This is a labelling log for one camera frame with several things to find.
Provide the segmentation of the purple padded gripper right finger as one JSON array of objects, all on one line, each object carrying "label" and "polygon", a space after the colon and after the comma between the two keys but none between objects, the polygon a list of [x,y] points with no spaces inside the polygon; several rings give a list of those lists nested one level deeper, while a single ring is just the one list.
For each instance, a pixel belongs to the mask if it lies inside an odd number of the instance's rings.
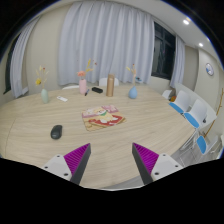
[{"label": "purple padded gripper right finger", "polygon": [[137,143],[132,144],[132,154],[145,185],[182,169],[168,154],[157,154]]}]

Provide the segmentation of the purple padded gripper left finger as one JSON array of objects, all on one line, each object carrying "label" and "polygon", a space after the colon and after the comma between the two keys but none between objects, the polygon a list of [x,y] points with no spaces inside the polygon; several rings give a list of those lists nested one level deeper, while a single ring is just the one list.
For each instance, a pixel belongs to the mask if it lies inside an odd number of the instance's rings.
[{"label": "purple padded gripper left finger", "polygon": [[57,154],[42,169],[79,185],[91,154],[87,143],[66,155]]}]

